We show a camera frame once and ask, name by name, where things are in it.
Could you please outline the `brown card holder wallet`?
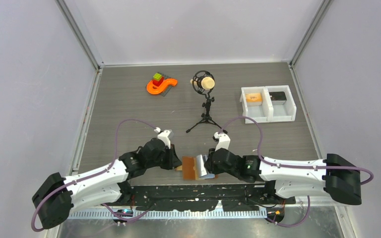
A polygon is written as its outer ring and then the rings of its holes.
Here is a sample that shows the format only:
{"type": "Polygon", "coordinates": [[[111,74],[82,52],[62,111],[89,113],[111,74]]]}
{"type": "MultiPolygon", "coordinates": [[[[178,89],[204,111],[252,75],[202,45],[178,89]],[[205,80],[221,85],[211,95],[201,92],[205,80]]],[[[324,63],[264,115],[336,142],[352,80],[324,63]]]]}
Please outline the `brown card holder wallet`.
{"type": "Polygon", "coordinates": [[[182,165],[175,169],[176,172],[182,172],[183,180],[196,180],[195,179],[195,158],[196,157],[182,157],[182,165]]]}

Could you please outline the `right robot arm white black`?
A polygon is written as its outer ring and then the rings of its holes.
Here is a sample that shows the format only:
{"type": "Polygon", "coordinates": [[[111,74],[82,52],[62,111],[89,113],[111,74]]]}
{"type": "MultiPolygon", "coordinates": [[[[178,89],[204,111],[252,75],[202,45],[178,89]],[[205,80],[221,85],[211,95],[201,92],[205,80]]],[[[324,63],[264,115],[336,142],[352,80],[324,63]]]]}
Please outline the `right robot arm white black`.
{"type": "Polygon", "coordinates": [[[362,204],[360,171],[337,154],[310,161],[278,160],[258,155],[235,155],[211,149],[204,167],[209,173],[227,173],[239,180],[264,181],[264,199],[277,203],[293,196],[330,197],[346,205],[362,204]]]}

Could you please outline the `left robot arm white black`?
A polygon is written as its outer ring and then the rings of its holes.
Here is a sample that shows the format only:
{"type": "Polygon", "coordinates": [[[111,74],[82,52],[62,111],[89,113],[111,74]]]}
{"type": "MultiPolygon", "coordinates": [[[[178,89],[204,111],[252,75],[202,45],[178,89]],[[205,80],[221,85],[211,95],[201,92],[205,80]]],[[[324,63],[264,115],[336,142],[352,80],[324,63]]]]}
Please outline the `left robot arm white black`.
{"type": "Polygon", "coordinates": [[[54,228],[74,212],[95,205],[114,202],[127,205],[132,199],[130,179],[153,167],[172,170],[181,164],[174,144],[168,146],[162,140],[152,138],[144,146],[122,154],[106,166],[75,176],[62,177],[59,172],[53,173],[32,197],[36,208],[32,230],[39,232],[54,228]]]}

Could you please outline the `orange card in box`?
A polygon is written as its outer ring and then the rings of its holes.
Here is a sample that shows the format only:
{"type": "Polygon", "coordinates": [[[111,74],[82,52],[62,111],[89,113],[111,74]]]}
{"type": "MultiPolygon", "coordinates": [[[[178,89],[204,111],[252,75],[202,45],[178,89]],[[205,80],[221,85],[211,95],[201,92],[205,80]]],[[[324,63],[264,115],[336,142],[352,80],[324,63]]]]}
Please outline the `orange card in box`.
{"type": "Polygon", "coordinates": [[[245,99],[247,103],[262,103],[263,101],[261,93],[247,93],[245,99]]]}

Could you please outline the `orange curved plastic piece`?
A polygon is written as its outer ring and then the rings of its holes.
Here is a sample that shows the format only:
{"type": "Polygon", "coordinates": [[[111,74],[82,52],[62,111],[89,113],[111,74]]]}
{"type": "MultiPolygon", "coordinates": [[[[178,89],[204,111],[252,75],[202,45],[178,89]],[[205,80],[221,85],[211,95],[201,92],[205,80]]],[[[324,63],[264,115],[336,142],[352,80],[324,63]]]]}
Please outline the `orange curved plastic piece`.
{"type": "Polygon", "coordinates": [[[165,79],[160,85],[156,86],[152,81],[148,82],[146,90],[149,94],[159,95],[163,93],[169,86],[175,87],[178,81],[173,78],[165,79]]]}

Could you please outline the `red toy block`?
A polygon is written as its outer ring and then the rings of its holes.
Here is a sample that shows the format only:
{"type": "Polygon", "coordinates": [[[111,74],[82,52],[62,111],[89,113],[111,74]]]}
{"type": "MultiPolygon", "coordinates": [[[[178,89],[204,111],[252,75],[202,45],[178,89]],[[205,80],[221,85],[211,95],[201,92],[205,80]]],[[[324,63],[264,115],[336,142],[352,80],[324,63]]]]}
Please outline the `red toy block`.
{"type": "Polygon", "coordinates": [[[153,81],[153,80],[152,80],[152,84],[153,84],[155,87],[159,87],[163,82],[164,82],[164,80],[161,81],[161,82],[156,82],[156,81],[153,81]]]}

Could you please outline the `white two-compartment box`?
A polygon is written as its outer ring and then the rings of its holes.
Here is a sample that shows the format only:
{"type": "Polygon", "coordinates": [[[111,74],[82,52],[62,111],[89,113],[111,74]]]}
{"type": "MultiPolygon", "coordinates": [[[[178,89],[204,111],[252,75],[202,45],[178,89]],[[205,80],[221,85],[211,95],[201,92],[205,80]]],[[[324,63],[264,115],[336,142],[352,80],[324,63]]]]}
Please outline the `white two-compartment box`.
{"type": "Polygon", "coordinates": [[[247,117],[245,123],[269,123],[269,122],[291,122],[295,121],[297,106],[293,99],[290,87],[288,85],[278,86],[257,86],[242,87],[240,103],[242,104],[243,114],[247,117]],[[287,102],[283,105],[273,105],[269,92],[284,91],[287,102]],[[261,93],[262,103],[247,103],[245,94],[261,93]]]}

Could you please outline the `green toy block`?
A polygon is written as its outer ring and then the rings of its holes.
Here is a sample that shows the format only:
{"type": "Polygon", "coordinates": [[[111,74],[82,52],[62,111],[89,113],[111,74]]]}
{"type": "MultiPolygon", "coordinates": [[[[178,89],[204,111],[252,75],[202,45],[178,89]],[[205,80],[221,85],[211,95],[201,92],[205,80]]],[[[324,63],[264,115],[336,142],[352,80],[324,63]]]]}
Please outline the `green toy block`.
{"type": "Polygon", "coordinates": [[[160,74],[160,73],[155,73],[153,75],[153,79],[152,80],[156,81],[156,82],[161,82],[161,81],[164,80],[164,76],[162,74],[160,74]]]}

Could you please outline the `aluminium front rail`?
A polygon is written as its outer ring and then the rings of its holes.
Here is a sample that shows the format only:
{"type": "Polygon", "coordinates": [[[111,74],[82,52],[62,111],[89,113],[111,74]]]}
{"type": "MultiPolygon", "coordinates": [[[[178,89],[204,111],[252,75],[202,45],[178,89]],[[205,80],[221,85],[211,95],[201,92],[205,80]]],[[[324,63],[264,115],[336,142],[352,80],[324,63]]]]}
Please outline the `aluminium front rail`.
{"type": "Polygon", "coordinates": [[[139,215],[142,219],[227,219],[227,218],[265,218],[271,215],[273,211],[284,208],[288,212],[291,208],[306,208],[309,204],[312,208],[315,207],[341,207],[342,204],[333,201],[329,197],[312,196],[310,202],[306,196],[293,196],[295,204],[274,205],[272,208],[259,205],[255,211],[225,211],[221,204],[217,205],[212,211],[192,212],[192,211],[139,211],[134,206],[112,206],[108,203],[109,208],[114,211],[122,209],[131,209],[133,217],[139,215]]]}

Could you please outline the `grey toy base plate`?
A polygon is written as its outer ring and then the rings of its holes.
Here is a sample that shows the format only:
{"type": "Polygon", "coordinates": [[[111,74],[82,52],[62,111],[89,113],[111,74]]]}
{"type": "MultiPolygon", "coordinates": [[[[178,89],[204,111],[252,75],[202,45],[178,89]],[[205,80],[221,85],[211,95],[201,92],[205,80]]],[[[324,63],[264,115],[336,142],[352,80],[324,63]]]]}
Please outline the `grey toy base plate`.
{"type": "Polygon", "coordinates": [[[165,97],[169,91],[171,90],[171,88],[173,87],[172,84],[169,84],[168,80],[170,79],[169,76],[163,74],[163,73],[160,73],[160,72],[157,72],[154,76],[153,76],[153,80],[152,80],[152,83],[153,83],[153,89],[154,90],[158,90],[160,91],[159,95],[165,97]]]}

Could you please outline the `beige microphone in shock mount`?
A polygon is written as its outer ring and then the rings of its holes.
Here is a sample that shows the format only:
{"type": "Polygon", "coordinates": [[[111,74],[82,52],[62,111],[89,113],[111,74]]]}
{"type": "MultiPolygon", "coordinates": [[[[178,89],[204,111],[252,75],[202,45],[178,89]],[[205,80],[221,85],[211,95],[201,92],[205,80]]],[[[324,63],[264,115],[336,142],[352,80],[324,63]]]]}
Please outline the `beige microphone in shock mount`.
{"type": "Polygon", "coordinates": [[[215,87],[214,76],[206,70],[196,72],[190,83],[195,92],[205,97],[210,97],[210,93],[215,87]]]}

